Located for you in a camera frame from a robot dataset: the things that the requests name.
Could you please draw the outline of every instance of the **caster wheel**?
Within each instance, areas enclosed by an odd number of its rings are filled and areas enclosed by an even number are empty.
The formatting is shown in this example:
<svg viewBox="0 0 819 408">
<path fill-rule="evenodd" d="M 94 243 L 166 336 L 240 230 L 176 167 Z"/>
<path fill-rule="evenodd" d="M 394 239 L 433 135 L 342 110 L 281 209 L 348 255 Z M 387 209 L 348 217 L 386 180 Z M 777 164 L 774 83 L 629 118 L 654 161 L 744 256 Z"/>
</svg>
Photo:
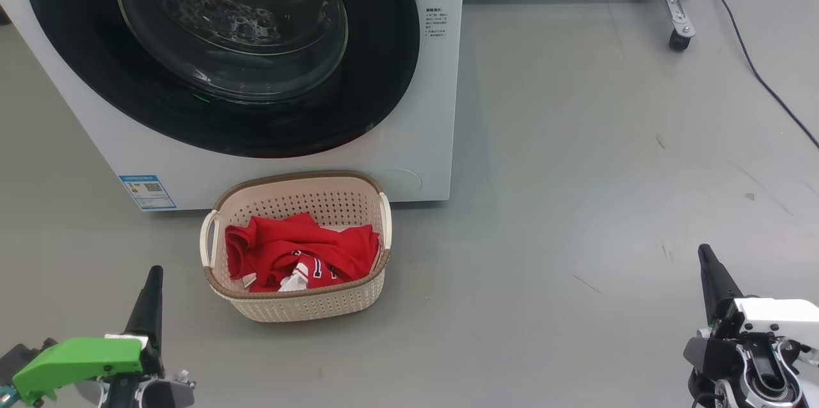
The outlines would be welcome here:
<svg viewBox="0 0 819 408">
<path fill-rule="evenodd" d="M 6 24 L 11 24 L 12 20 L 9 20 L 8 15 L 6 12 L 3 11 L 3 7 L 0 6 L 0 26 L 5 26 Z"/>
<path fill-rule="evenodd" d="M 681 52 L 688 49 L 688 44 L 691 42 L 691 37 L 683 37 L 676 34 L 676 30 L 672 31 L 671 38 L 668 40 L 668 47 L 676 52 Z"/>
</svg>

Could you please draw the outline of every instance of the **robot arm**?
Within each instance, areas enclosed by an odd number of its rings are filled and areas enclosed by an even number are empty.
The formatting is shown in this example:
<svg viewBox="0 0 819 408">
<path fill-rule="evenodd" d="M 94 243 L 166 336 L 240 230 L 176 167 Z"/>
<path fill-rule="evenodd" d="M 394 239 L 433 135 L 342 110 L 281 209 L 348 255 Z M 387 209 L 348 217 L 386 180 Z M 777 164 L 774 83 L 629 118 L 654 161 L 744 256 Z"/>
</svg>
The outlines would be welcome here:
<svg viewBox="0 0 819 408">
<path fill-rule="evenodd" d="M 193 388 L 187 372 L 164 376 L 161 359 L 162 268 L 151 268 L 122 334 L 105 338 L 45 341 L 41 349 L 20 344 L 0 356 L 0 408 L 21 400 L 39 408 L 43 397 L 74 384 L 99 408 L 187 408 Z"/>
<path fill-rule="evenodd" d="M 708 245 L 699 262 L 709 328 L 683 353 L 691 395 L 707 408 L 808 408 L 793 362 L 819 365 L 819 308 L 744 297 Z"/>
</svg>

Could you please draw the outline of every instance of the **basket handle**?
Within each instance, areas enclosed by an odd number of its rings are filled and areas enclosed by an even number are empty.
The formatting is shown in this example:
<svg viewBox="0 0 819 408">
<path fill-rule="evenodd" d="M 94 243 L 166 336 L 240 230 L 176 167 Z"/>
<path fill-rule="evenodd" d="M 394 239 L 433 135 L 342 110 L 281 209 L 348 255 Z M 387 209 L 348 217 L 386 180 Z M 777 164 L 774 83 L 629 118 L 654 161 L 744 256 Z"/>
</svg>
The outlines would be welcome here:
<svg viewBox="0 0 819 408">
<path fill-rule="evenodd" d="M 384 249 L 392 247 L 392 210 L 390 201 L 383 192 L 378 194 L 381 197 L 381 225 L 384 226 Z"/>
<path fill-rule="evenodd" d="M 199 233 L 199 254 L 202 256 L 202 266 L 203 267 L 210 267 L 213 268 L 214 260 L 211 254 L 216 252 L 216 246 L 218 244 L 219 234 L 217 231 L 219 230 L 219 221 L 216 219 L 216 210 L 208 213 L 205 216 L 205 221 L 202 223 L 202 230 Z M 208 253 L 207 250 L 207 234 L 211 232 L 211 225 L 213 225 L 213 246 L 211 248 L 211 252 Z"/>
</svg>

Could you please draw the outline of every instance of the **floor mark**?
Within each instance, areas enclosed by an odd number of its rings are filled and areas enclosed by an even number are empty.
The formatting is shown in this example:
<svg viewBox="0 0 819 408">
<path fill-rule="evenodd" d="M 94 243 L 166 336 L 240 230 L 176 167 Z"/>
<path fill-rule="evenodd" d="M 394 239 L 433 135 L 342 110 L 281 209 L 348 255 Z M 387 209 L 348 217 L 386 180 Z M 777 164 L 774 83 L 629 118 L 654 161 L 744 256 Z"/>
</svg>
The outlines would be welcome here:
<svg viewBox="0 0 819 408">
<path fill-rule="evenodd" d="M 663 247 L 663 256 L 670 262 L 674 262 L 674 255 L 671 253 L 671 250 L 665 249 L 665 243 L 660 243 L 661 247 Z"/>
<path fill-rule="evenodd" d="M 581 279 L 580 277 L 577 277 L 577 276 L 576 276 L 576 275 L 574 275 L 574 274 L 572 274 L 571 276 L 573 276 L 575 279 L 578 279 L 578 280 L 580 280 L 581 282 L 583 282 L 583 285 L 588 286 L 589 288 L 593 289 L 593 290 L 594 290 L 594 291 L 596 291 L 596 292 L 599 292 L 599 294 L 603 294 L 603 292 L 602 292 L 602 291 L 600 291 L 599 289 L 595 288 L 594 286 L 588 285 L 588 283 L 586 283 L 586 282 L 585 282 L 585 280 Z"/>
<path fill-rule="evenodd" d="M 816 189 L 813 189 L 813 186 L 810 186 L 810 184 L 808 184 L 807 181 L 802 181 L 802 184 L 804 184 L 809 191 L 813 192 L 813 195 L 819 196 L 819 192 L 817 192 Z"/>
<path fill-rule="evenodd" d="M 784 210 L 784 212 L 786 212 L 787 214 L 793 216 L 793 213 L 791 213 L 790 210 L 788 210 L 788 207 L 782 205 L 781 201 L 776 200 L 775 196 L 773 196 L 772 193 L 770 193 L 767 189 L 765 189 L 765 186 L 763 186 L 763 184 L 760 183 L 760 181 L 757 181 L 757 178 L 754 178 L 754 176 L 752 176 L 749 172 L 746 172 L 745 168 L 742 168 L 741 166 L 736 166 L 736 168 L 739 168 L 741 172 L 745 173 L 745 176 L 748 176 L 749 178 L 751 178 L 751 181 L 754 181 L 754 183 L 756 183 L 757 186 L 759 186 L 759 188 L 761 190 L 763 190 L 766 194 L 768 194 L 768 196 L 770 198 L 772 198 L 773 201 L 776 202 L 776 205 L 779 205 L 782 208 L 782 210 Z"/>
<path fill-rule="evenodd" d="M 617 36 L 617 44 L 620 45 L 620 54 L 623 55 L 623 59 L 626 59 L 626 49 L 623 47 L 623 39 L 620 38 L 620 32 L 617 32 L 617 21 L 614 20 L 614 13 L 612 13 L 612 6 L 606 0 L 606 8 L 608 8 L 608 16 L 612 19 L 612 27 L 614 27 L 614 35 Z"/>
</svg>

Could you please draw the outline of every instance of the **laundry basket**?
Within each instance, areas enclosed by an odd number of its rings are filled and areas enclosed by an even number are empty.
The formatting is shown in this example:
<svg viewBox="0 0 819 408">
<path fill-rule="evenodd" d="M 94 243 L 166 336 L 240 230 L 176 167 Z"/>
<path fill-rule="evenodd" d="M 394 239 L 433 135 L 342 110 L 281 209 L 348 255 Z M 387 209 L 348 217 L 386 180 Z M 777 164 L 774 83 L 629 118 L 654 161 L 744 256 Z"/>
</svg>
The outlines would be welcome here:
<svg viewBox="0 0 819 408">
<path fill-rule="evenodd" d="M 310 213 L 316 223 L 331 230 L 372 224 L 379 242 L 369 275 L 341 285 L 265 294 L 248 292 L 242 280 L 231 279 L 225 251 L 228 225 L 247 227 L 251 216 L 284 219 L 299 213 Z M 378 183 L 361 173 L 334 171 L 274 176 L 239 184 L 226 192 L 205 217 L 199 251 L 213 291 L 245 317 L 257 322 L 295 322 L 335 317 L 372 306 L 384 285 L 391 243 L 390 202 Z"/>
</svg>

